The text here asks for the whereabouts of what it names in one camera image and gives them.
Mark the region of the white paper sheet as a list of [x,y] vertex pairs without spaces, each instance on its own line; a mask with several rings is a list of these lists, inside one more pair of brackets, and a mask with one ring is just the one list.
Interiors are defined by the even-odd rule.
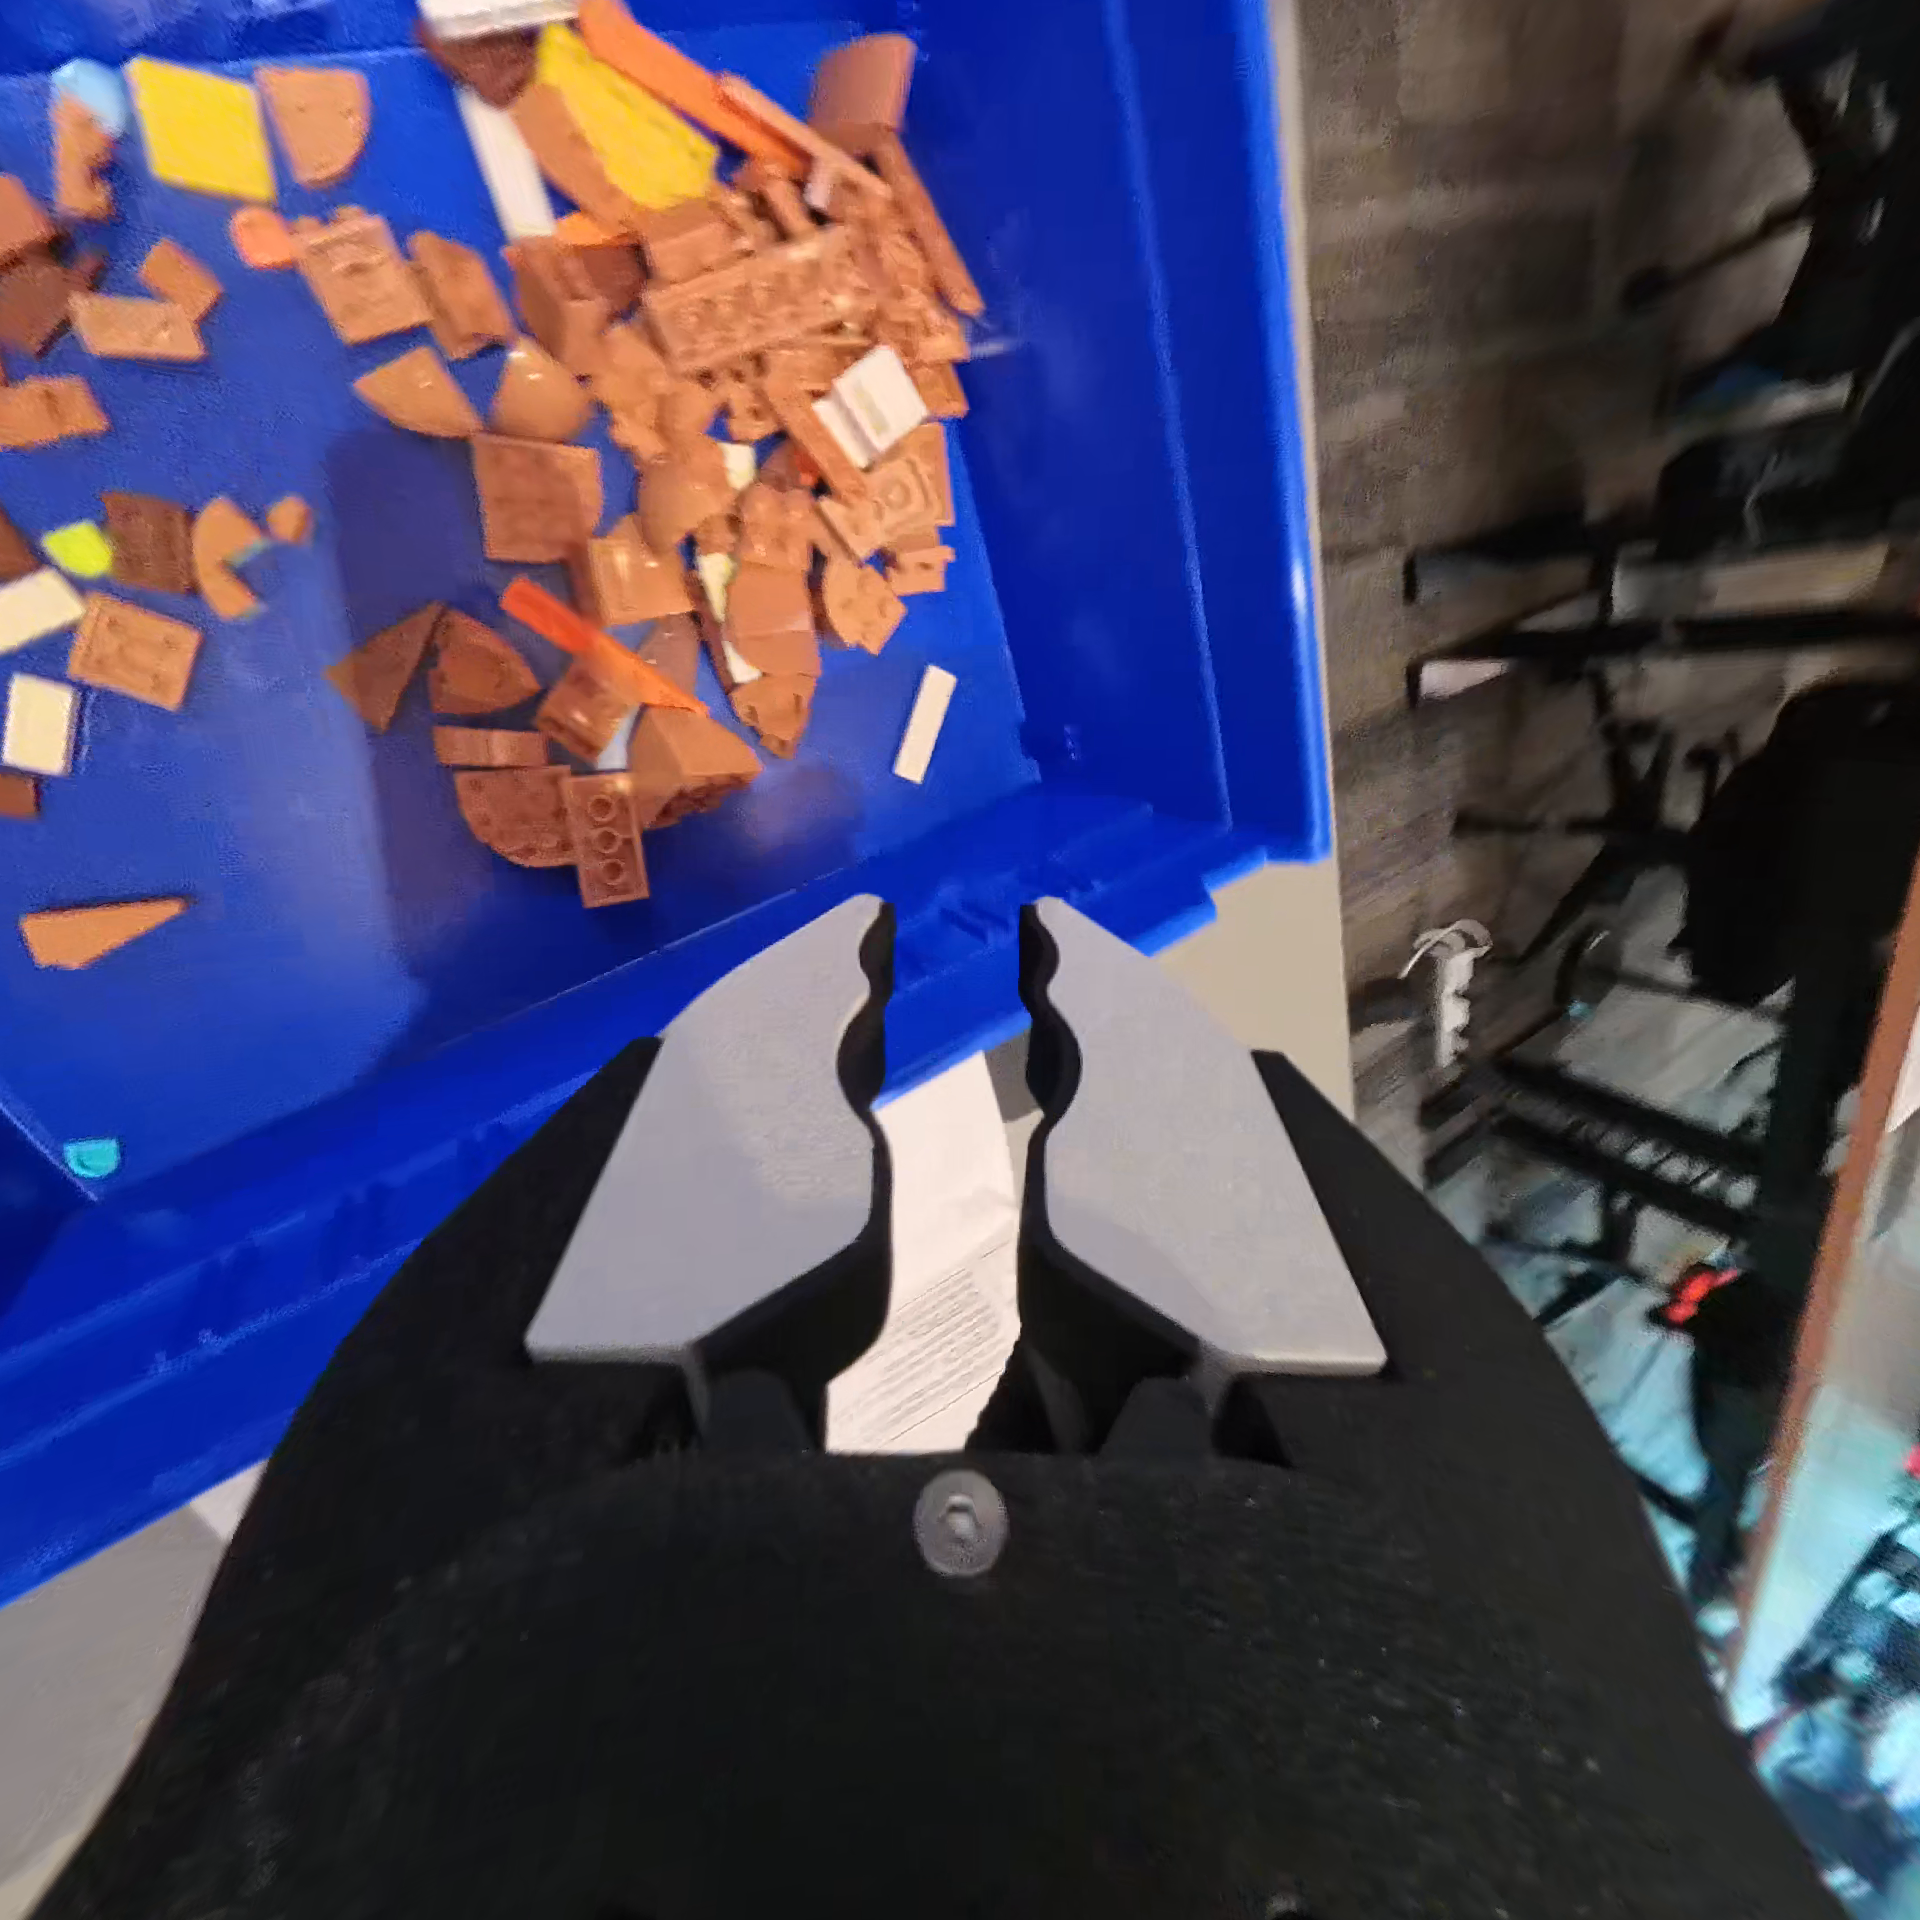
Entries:
[[895,1166],[895,1275],[873,1346],[832,1381],[827,1449],[952,1453],[1017,1343],[1020,1191],[986,1053],[877,1107]]

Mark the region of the blue plastic bin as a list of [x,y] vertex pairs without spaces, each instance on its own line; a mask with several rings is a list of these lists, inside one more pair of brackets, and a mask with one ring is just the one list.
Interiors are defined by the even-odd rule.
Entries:
[[655,5],[673,208],[491,16],[4,5],[4,1597],[759,949],[1330,847],[1269,5]]

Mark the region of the pile of lego pieces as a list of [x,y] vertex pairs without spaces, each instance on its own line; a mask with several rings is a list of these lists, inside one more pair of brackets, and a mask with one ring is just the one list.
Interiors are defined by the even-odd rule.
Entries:
[[826,863],[983,309],[832,37],[4,5],[4,1138],[117,1199]]

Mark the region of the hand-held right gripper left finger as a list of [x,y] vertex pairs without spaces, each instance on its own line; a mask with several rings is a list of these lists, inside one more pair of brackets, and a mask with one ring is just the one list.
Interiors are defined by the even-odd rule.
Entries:
[[540,1306],[530,1359],[669,1365],[795,1395],[877,1339],[895,1281],[885,1075],[896,911],[853,895],[663,1031]]

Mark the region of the dark office chair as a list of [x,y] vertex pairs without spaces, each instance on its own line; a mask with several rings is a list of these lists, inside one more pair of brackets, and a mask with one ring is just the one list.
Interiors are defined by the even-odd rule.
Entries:
[[[1504,1149],[1601,1199],[1601,1239],[1571,1261],[1621,1267],[1656,1210],[1729,1241],[1771,1289],[1808,1289],[1833,1125],[1866,1065],[1916,856],[1916,613],[1876,602],[1882,554],[1824,543],[1667,562],[1615,543],[1569,600],[1417,655],[1410,705],[1499,681],[1577,687],[1604,774],[1585,814],[1455,821],[1463,841],[1591,856],[1504,959],[1520,975],[1553,966],[1551,1013],[1506,1045],[1479,1042],[1421,1105],[1428,1183]],[[1619,686],[1627,666],[1858,648],[1897,653],[1901,677],[1813,686],[1751,752],[1733,735],[1687,743],[1669,714],[1625,707]],[[1547,1039],[1612,992],[1770,1016],[1762,1114],[1695,1120],[1553,1063]]]

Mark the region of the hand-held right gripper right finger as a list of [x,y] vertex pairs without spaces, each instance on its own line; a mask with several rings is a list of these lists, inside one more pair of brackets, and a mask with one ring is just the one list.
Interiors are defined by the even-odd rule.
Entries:
[[1024,1191],[1024,1334],[1064,1375],[1099,1341],[1219,1394],[1371,1377],[1385,1343],[1256,1053],[1064,898],[1021,914],[1043,1121]]

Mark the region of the wooden-edged desk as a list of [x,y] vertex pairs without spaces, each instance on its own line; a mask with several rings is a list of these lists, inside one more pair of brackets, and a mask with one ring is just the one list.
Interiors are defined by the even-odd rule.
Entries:
[[1836,827],[1801,893],[1747,1272],[1771,1341],[1723,1645],[1745,1731],[1888,1528],[1916,1441],[1916,850]]

